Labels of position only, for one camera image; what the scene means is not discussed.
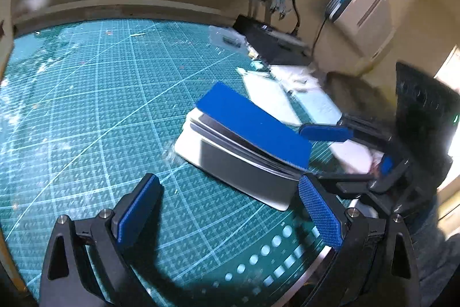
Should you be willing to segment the grey fleece sleeve forearm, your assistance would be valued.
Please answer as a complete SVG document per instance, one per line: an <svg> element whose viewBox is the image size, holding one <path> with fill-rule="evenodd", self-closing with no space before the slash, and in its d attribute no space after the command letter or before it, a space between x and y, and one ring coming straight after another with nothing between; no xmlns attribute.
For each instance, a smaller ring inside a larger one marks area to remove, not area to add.
<svg viewBox="0 0 460 307"><path fill-rule="evenodd" d="M459 234L446 239L438 228L435 196L408 225L419 273L421 306L431 306L459 268Z"/></svg>

